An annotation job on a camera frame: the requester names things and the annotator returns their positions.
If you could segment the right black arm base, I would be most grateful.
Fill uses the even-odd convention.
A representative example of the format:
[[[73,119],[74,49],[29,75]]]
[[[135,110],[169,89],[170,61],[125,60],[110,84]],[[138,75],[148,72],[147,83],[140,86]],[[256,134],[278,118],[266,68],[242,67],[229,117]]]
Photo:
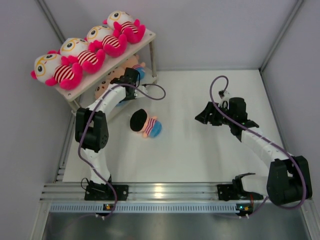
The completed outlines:
[[[230,200],[263,200],[264,196],[255,192],[247,192],[233,184],[218,184],[218,199],[220,201]]]

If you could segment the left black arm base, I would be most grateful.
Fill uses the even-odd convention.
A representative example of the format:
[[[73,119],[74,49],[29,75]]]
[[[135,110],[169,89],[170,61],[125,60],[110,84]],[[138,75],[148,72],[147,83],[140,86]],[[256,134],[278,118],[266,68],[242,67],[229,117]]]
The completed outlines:
[[[118,201],[126,201],[129,195],[129,186],[126,184],[113,184]],[[115,194],[107,184],[90,181],[85,189],[85,201],[114,201]]]

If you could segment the panda plush with glasses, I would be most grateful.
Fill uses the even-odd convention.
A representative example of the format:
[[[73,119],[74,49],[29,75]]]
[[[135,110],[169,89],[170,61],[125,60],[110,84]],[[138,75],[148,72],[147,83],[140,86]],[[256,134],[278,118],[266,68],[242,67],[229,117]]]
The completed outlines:
[[[92,50],[90,43],[82,38],[68,38],[61,45],[59,53],[70,63],[78,63],[83,71],[94,74],[100,70],[105,62],[106,54],[103,49]]]
[[[53,51],[35,60],[30,75],[49,87],[58,85],[61,89],[69,91],[81,83],[83,69],[79,63],[71,64],[65,56]]]
[[[104,25],[92,27],[84,39],[89,43],[91,50],[102,49],[112,58],[120,57],[128,46],[127,37],[123,33]]]
[[[124,34],[130,44],[139,43],[146,32],[146,26],[139,19],[133,19],[130,14],[121,10],[112,12],[102,23]]]

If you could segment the boy plush showing black hair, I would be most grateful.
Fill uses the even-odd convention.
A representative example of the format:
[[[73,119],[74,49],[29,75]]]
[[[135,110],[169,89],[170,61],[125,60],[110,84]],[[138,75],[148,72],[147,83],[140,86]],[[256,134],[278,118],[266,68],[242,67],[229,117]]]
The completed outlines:
[[[140,133],[143,138],[155,138],[162,131],[162,124],[158,118],[149,116],[143,108],[133,113],[129,126],[133,132]]]

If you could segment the boy plush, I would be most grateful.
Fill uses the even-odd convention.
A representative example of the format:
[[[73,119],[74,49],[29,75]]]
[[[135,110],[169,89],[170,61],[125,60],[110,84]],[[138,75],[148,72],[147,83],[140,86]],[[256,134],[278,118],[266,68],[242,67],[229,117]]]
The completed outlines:
[[[103,93],[108,89],[110,81],[103,80],[95,89],[94,91],[94,98],[97,100],[99,99]]]

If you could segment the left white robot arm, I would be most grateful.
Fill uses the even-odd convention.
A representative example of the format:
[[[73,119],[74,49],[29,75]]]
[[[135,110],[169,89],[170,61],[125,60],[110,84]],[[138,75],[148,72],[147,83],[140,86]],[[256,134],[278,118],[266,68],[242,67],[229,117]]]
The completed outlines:
[[[141,75],[133,68],[126,68],[124,75],[110,81],[94,103],[76,112],[75,140],[78,142],[78,156],[90,168],[90,180],[98,184],[95,193],[102,200],[109,199],[113,187],[108,184],[111,177],[105,154],[109,140],[108,115],[120,103],[136,97]]]

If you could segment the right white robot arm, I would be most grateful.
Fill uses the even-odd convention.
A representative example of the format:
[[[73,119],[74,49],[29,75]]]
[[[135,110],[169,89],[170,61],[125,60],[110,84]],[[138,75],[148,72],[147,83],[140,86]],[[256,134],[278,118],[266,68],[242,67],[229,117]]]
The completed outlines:
[[[248,118],[243,98],[223,98],[220,103],[209,101],[195,120],[205,125],[228,126],[231,134],[268,167],[266,176],[249,172],[233,179],[233,192],[238,198],[256,193],[268,197],[276,206],[282,206],[312,197],[307,159],[289,154],[264,137],[259,125]]]

